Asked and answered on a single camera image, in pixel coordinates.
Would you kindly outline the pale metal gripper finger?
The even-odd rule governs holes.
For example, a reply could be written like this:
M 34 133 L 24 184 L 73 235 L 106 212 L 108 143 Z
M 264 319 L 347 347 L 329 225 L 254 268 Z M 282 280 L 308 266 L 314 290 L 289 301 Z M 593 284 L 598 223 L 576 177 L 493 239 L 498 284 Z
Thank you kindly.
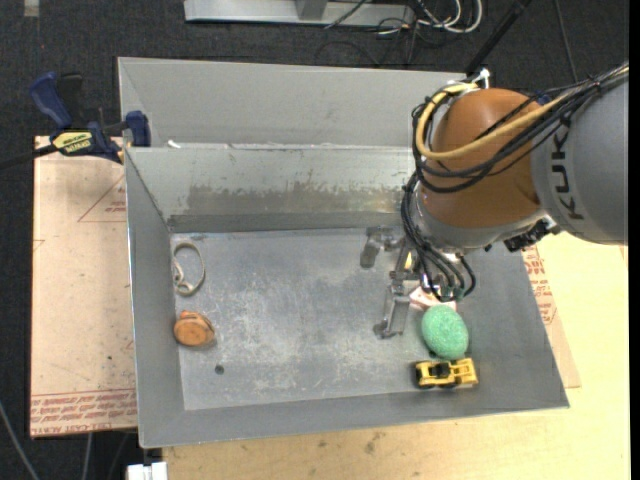
M 380 339 L 402 335 L 405 331 L 410 298 L 403 288 L 389 286 L 385 293 L 383 315 L 373 326 L 374 334 Z
M 369 227 L 366 229 L 366 241 L 360 253 L 360 266 L 370 269 L 375 265 L 381 251 L 390 251 L 401 243 L 396 229 L 387 226 Z

